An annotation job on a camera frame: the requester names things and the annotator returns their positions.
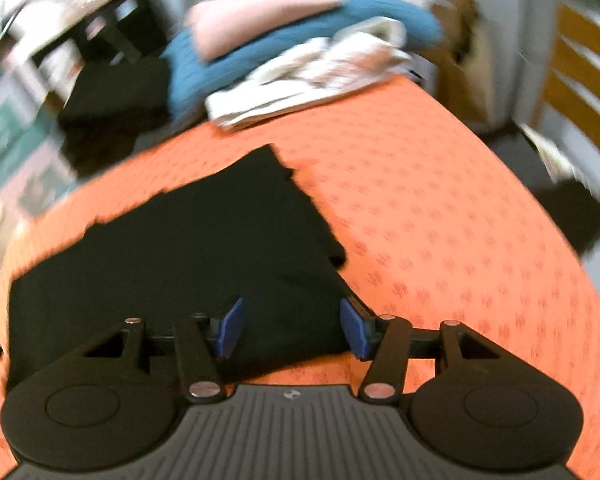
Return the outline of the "black sweater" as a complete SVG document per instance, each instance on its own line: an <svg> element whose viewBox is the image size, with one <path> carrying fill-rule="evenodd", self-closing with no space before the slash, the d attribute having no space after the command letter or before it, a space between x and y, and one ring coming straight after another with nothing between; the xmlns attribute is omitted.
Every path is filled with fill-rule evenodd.
<svg viewBox="0 0 600 480"><path fill-rule="evenodd" d="M345 352L343 246L272 146L88 228L9 294L8 384L130 316L156 336L242 300L227 380Z"/></svg>

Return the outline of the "black folded clothes pile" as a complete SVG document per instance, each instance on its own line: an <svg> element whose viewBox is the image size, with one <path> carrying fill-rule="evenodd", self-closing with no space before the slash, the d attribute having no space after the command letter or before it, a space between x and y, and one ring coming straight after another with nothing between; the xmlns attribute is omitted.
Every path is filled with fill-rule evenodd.
<svg viewBox="0 0 600 480"><path fill-rule="evenodd" d="M61 153L79 178L120 162L141 134L170 122L170 79L169 62L155 56L83 66L57 116Z"/></svg>

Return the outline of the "wooden chair right with clothes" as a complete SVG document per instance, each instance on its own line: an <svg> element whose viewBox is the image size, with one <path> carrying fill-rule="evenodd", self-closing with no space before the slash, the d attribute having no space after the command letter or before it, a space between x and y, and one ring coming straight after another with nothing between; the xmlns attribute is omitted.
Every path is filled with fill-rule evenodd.
<svg viewBox="0 0 600 480"><path fill-rule="evenodd" d="M570 6L525 120L482 135L578 255L600 242L600 25Z"/></svg>

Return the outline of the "orange flower-pattern table mat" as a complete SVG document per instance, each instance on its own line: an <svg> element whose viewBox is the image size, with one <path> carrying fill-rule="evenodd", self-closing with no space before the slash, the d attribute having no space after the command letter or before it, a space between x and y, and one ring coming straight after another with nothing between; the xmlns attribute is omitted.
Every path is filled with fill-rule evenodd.
<svg viewBox="0 0 600 480"><path fill-rule="evenodd" d="M82 185L10 243L13 278L161 191L275 146L347 252L344 279L379 313L465 323L569 388L584 426L570 467L600 479L600 296L501 161L404 77L234 134L202 124Z"/></svg>

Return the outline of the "lower teal pink carton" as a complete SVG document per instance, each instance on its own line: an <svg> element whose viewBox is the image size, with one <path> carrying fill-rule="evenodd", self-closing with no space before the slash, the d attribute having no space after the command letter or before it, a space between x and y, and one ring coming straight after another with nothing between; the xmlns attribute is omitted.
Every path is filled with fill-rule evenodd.
<svg viewBox="0 0 600 480"><path fill-rule="evenodd" d="M45 214L78 187L45 97L23 70L0 63L0 203L27 220Z"/></svg>

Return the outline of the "white quilted jacket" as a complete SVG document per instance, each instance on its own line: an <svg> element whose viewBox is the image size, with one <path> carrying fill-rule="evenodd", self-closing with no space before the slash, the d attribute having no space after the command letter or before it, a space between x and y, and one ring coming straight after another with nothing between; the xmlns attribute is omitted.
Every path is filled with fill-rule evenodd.
<svg viewBox="0 0 600 480"><path fill-rule="evenodd" d="M204 105L213 125L231 132L381 84L411 61L405 25L375 16L314 37L260 65Z"/></svg>

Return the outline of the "brown paper bag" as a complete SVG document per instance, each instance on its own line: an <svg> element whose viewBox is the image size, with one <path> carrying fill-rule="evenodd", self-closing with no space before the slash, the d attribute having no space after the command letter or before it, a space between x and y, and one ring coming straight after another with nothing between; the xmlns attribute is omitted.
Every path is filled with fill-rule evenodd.
<svg viewBox="0 0 600 480"><path fill-rule="evenodd" d="M442 40L418 54L436 66L434 97L457 118L488 126L494 118L493 55L476 0L403 0L431 12Z"/></svg>

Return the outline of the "pink folded garment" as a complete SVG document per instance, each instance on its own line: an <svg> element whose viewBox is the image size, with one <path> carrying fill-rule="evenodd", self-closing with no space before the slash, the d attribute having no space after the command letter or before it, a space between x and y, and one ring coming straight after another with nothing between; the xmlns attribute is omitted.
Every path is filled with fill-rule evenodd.
<svg viewBox="0 0 600 480"><path fill-rule="evenodd" d="M220 58L285 25L339 8L346 0L204 0L192 6L184 26L206 62Z"/></svg>

